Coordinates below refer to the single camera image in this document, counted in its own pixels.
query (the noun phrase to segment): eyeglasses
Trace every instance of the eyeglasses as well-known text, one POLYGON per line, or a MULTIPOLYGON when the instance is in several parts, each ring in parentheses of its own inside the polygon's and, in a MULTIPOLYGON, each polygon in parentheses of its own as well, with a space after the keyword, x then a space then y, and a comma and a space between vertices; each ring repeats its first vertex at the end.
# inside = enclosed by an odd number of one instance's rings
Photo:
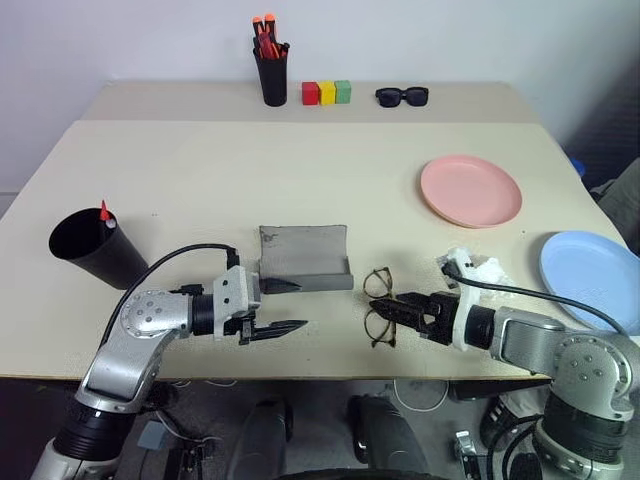
MULTIPOLYGON (((393 298, 393 277, 389 268, 379 268, 367 275, 362 289, 373 300, 393 298)), ((373 309, 364 316, 364 331, 371 339, 371 348, 375 348, 378 343, 386 343, 395 348, 396 323, 383 319, 373 309)))
POLYGON ((424 107, 429 100, 429 89, 425 87, 380 88, 376 90, 376 98, 381 107, 393 108, 400 105, 404 98, 412 107, 424 107))

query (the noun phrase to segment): pink plate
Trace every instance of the pink plate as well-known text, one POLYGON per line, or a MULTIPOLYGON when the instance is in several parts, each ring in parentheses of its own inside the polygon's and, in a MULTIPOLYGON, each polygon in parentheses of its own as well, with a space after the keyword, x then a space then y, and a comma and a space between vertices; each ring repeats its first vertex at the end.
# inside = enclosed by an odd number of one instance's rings
POLYGON ((422 170, 420 185, 431 208, 463 227, 500 225, 522 206, 520 189, 507 172, 470 155, 430 161, 422 170))

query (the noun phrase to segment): black pen holder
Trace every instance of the black pen holder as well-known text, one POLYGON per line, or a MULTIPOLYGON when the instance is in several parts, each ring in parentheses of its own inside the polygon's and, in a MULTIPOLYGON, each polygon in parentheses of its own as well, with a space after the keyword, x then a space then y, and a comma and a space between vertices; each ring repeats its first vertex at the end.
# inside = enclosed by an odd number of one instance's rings
POLYGON ((65 218, 49 237, 51 253, 66 260, 113 288, 126 290, 148 266, 133 244, 116 226, 104 230, 99 208, 88 208, 65 218))
POLYGON ((262 98, 270 107, 280 107, 287 103, 287 58, 289 55, 276 59, 260 58, 254 48, 253 56, 258 65, 262 98))

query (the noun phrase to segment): sunglasses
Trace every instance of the sunglasses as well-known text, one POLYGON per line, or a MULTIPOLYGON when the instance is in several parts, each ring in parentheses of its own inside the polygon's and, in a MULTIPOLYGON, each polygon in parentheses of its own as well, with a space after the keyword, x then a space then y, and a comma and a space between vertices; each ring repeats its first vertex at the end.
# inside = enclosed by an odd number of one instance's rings
POLYGON ((424 107, 429 100, 429 89, 425 87, 380 88, 376 90, 376 98, 381 107, 392 108, 400 105, 404 99, 412 107, 424 107))

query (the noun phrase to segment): blue plate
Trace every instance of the blue plate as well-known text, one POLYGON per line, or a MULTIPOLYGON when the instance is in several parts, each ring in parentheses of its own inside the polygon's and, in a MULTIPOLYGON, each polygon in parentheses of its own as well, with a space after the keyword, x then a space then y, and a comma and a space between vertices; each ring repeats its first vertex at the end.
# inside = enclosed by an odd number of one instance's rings
MULTIPOLYGON (((595 307, 640 335, 640 259, 625 247, 595 233, 558 233, 542 248, 540 272, 554 295, 595 307)), ((562 307, 585 325, 613 330, 584 310, 562 307)))

